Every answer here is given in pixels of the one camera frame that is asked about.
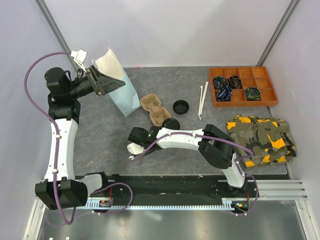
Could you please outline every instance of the folded camouflage fabric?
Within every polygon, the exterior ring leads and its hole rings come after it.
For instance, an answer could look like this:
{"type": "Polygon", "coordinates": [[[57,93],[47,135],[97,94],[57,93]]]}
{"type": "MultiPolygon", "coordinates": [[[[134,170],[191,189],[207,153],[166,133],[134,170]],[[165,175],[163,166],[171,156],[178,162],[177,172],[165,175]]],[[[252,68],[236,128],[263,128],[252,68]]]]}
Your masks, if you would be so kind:
{"type": "MultiPolygon", "coordinates": [[[[285,120],[255,116],[230,118],[226,129],[235,143],[250,149],[254,156],[244,160],[246,167],[283,164],[292,161],[297,148],[285,120]]],[[[240,156],[247,153],[236,148],[240,156]]]]}

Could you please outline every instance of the orange compartment tray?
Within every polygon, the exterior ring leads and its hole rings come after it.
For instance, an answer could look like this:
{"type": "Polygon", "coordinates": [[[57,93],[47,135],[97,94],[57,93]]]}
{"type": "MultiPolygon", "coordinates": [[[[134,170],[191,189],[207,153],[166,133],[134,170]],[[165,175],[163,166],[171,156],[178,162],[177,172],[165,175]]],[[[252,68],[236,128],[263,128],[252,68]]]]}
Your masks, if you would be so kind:
{"type": "Polygon", "coordinates": [[[278,103],[274,86],[265,66],[253,67],[213,67],[208,73],[211,87],[212,102],[216,108],[223,107],[272,107],[278,103]],[[232,75],[240,77],[241,89],[232,89],[231,101],[217,101],[216,94],[219,89],[215,89],[214,77],[222,76],[226,79],[232,75]],[[248,101],[245,95],[245,88],[254,87],[261,93],[261,100],[248,101]]]}

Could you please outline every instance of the paper bag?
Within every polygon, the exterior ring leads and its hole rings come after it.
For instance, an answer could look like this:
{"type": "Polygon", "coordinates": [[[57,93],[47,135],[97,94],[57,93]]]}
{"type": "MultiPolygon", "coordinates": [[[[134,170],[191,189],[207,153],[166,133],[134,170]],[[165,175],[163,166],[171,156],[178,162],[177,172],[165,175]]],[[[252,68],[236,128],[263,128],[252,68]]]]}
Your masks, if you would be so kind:
{"type": "Polygon", "coordinates": [[[132,85],[125,70],[121,66],[114,52],[109,51],[99,59],[95,61],[98,70],[104,75],[110,76],[115,79],[119,79],[125,82],[125,86],[110,92],[108,95],[115,105],[119,108],[122,114],[127,117],[134,110],[140,107],[140,101],[137,91],[132,85]]]}

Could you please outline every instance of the floor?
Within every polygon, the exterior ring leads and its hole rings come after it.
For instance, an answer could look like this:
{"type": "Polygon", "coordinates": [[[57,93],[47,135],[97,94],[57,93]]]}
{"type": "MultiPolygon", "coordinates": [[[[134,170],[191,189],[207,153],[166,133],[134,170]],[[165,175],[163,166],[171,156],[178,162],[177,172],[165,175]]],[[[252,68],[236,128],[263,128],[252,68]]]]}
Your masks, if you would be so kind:
{"type": "MultiPolygon", "coordinates": [[[[71,209],[64,210],[67,218],[71,209]]],[[[77,210],[76,217],[88,210],[77,210]]],[[[259,201],[248,216],[210,210],[127,210],[113,215],[85,215],[72,225],[58,211],[46,210],[38,240],[306,240],[294,202],[259,201]]]]}
{"type": "MultiPolygon", "coordinates": [[[[208,81],[209,67],[149,67],[126,68],[139,98],[156,94],[162,107],[180,123],[181,130],[196,130],[213,124],[226,132],[226,121],[236,115],[269,117],[266,107],[215,108],[208,88],[204,101],[202,120],[198,118],[200,86],[208,81]],[[173,103],[185,100],[189,111],[177,115],[173,103]]],[[[142,107],[124,117],[108,96],[94,93],[80,99],[81,114],[74,142],[74,173],[84,175],[104,171],[120,175],[222,175],[199,152],[186,149],[163,149],[129,162],[127,138],[133,127],[149,130],[152,122],[142,107]]],[[[245,168],[255,175],[286,174],[285,165],[245,168]]]]}

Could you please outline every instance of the white wall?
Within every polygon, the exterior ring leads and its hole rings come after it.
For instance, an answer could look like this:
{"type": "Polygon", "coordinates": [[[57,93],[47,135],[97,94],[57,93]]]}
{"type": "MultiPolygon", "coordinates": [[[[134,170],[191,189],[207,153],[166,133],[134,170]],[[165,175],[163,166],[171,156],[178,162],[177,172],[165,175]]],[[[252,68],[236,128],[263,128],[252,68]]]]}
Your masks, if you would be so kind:
{"type": "Polygon", "coordinates": [[[256,65],[290,0],[45,0],[66,42],[124,67],[256,65]]]}
{"type": "Polygon", "coordinates": [[[302,0],[265,62],[297,146],[289,164],[301,179],[320,223],[320,1],[302,0]]]}
{"type": "MultiPolygon", "coordinates": [[[[50,122],[28,102],[24,76],[36,59],[61,49],[33,0],[0,1],[0,23],[0,238],[20,240],[51,145],[50,122]]],[[[46,110],[44,74],[52,67],[72,69],[66,56],[47,58],[28,84],[46,110]]]]}

